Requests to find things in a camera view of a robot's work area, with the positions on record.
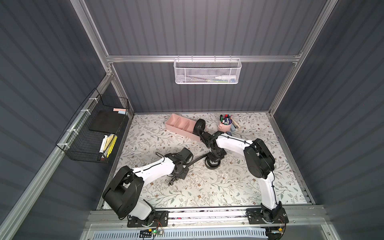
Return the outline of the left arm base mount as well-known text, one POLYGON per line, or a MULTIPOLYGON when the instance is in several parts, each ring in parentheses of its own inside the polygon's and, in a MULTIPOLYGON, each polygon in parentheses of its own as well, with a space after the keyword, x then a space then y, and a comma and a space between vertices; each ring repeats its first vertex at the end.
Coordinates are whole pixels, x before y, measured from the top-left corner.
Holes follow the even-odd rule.
POLYGON ((169 211, 152 211, 144 220, 138 217, 128 216, 128 228, 154 228, 154 227, 167 227, 169 220, 169 211))

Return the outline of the pink compartment storage box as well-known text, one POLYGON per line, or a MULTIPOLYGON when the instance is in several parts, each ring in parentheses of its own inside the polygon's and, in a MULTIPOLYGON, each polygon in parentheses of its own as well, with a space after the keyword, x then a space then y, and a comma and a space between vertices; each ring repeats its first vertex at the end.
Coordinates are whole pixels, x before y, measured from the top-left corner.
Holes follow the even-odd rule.
POLYGON ((194 120, 190 120, 176 114, 171 114, 169 119, 165 122, 165 126, 168 131, 200 142, 200 137, 193 134, 196 123, 197 122, 194 120))

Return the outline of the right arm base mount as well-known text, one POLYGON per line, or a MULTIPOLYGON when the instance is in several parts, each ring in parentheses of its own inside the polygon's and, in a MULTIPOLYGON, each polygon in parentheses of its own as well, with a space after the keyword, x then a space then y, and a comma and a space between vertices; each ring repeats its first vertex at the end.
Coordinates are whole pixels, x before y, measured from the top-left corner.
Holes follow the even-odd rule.
POLYGON ((250 225, 289 223, 286 211, 281 206, 277 206, 273 210, 268 208, 246 209, 246 217, 250 225))

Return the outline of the black belt with end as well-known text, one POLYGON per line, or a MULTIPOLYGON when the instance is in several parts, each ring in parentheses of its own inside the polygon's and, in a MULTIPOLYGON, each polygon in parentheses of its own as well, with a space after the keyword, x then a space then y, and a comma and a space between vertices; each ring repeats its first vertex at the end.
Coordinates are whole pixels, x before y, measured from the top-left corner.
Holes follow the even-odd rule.
MULTIPOLYGON (((189 170, 190 170, 190 167, 191 167, 192 165, 196 164, 196 163, 197 163, 198 161, 200 161, 200 160, 205 160, 205 166, 206 166, 209 170, 215 170, 215 169, 217 169, 217 168, 220 166, 220 164, 221 164, 221 162, 219 162, 218 164, 209 164, 209 163, 208 163, 208 154, 204 154, 204 155, 202 155, 202 156, 196 158, 195 160, 192 158, 192 160, 188 162, 187 167, 189 168, 189 170)), ((175 181, 177 181, 177 180, 182 180, 182 179, 177 179, 176 177, 172 177, 172 176, 171 176, 171 180, 168 182, 168 186, 173 186, 174 183, 175 183, 175 181)))

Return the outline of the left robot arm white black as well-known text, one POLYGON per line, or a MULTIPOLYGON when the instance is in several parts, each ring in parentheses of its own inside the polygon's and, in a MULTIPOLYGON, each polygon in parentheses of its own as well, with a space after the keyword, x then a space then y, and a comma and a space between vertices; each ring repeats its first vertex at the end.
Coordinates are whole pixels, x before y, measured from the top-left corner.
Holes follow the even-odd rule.
POLYGON ((178 153, 156 155, 159 159, 146 166, 120 168, 104 190, 104 201, 119 219, 131 216, 151 222, 155 210, 151 204, 141 199, 143 188, 164 176, 171 176, 173 180, 186 178, 189 171, 187 165, 193 159, 190 150, 183 148, 178 153))

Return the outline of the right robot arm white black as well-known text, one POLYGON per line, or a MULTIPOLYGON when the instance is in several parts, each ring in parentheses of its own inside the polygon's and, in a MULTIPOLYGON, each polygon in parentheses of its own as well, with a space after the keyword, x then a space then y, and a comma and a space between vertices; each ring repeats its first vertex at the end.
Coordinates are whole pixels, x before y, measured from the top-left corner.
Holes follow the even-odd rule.
POLYGON ((275 158, 261 139, 243 140, 220 131, 210 134, 203 130, 194 130, 193 134, 199 136, 201 142, 210 149, 205 160, 207 168, 216 169, 227 150, 240 154, 245 158, 249 172, 257 178, 264 213, 273 215, 282 209, 274 186, 275 158))

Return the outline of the long black belt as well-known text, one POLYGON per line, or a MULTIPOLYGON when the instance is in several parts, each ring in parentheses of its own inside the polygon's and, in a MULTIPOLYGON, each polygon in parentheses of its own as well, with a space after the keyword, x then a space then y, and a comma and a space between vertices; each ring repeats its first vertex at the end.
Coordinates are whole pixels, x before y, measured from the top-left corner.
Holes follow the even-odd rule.
POLYGON ((198 119, 195 123, 193 134, 201 137, 205 132, 205 128, 206 128, 206 121, 203 119, 198 119))

